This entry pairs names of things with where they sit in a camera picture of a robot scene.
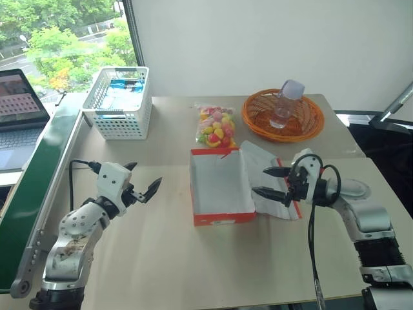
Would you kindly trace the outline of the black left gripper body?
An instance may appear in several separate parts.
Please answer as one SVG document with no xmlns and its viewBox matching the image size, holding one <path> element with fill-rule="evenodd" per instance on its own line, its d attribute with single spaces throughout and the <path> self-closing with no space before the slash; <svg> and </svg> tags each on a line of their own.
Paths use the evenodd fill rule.
<svg viewBox="0 0 413 310">
<path fill-rule="evenodd" d="M 125 207 L 129 207 L 136 202 L 145 203 L 145 197 L 141 193 L 136 193 L 134 191 L 134 186 L 129 183 L 122 191 L 121 201 L 123 202 Z"/>
</svg>

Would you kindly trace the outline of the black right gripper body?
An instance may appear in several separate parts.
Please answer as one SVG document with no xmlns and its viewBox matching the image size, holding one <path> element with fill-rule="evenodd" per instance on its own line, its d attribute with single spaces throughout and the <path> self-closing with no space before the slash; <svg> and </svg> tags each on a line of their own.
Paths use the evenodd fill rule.
<svg viewBox="0 0 413 310">
<path fill-rule="evenodd" d="M 292 201 L 299 202 L 307 197 L 308 192 L 308 172 L 304 167 L 290 168 L 284 167 L 284 177 L 288 187 L 285 206 L 290 207 Z"/>
</svg>

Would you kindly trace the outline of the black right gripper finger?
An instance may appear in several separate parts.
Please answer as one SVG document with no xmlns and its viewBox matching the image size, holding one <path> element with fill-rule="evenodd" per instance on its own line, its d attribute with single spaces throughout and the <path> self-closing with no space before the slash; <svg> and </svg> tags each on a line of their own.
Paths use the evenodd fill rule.
<svg viewBox="0 0 413 310">
<path fill-rule="evenodd" d="M 265 199 L 281 203 L 284 203 L 287 197 L 284 192 L 276 191 L 270 187 L 252 187 L 252 191 Z"/>
<path fill-rule="evenodd" d="M 290 174 L 290 167 L 269 167 L 263 172 L 273 177 L 285 178 Z"/>
</svg>

